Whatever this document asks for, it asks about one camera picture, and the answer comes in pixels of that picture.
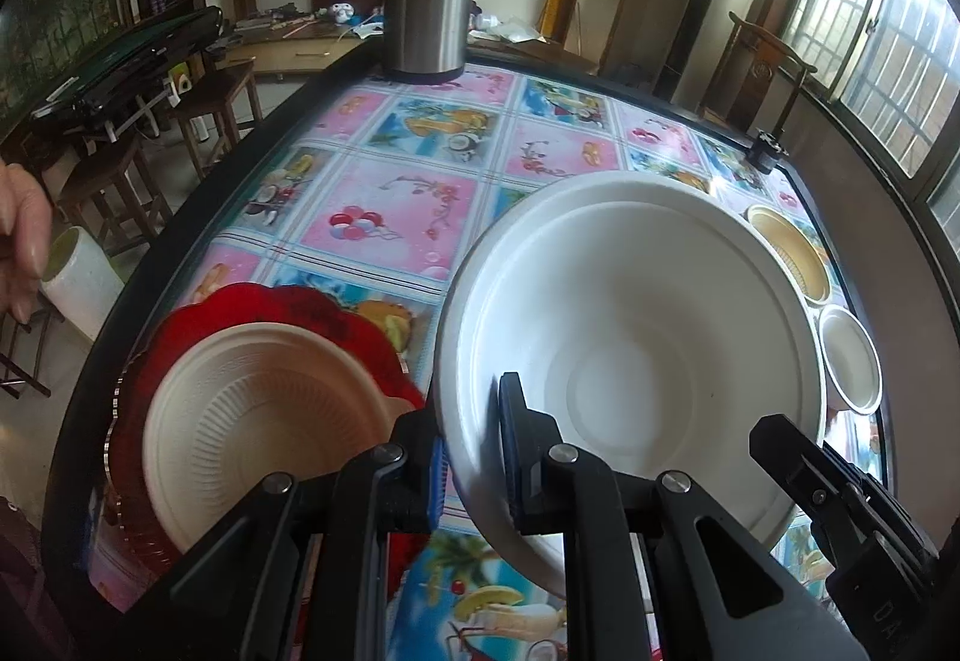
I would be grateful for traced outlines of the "person's hand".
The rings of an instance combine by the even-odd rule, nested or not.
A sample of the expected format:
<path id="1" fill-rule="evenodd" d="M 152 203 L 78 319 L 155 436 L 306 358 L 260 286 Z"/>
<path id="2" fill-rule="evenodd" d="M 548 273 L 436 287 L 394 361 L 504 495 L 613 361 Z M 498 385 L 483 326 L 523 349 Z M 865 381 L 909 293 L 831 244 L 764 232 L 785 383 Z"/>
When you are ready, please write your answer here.
<path id="1" fill-rule="evenodd" d="M 28 324 L 49 259 L 52 209 L 28 170 L 2 163 L 2 312 Z"/>

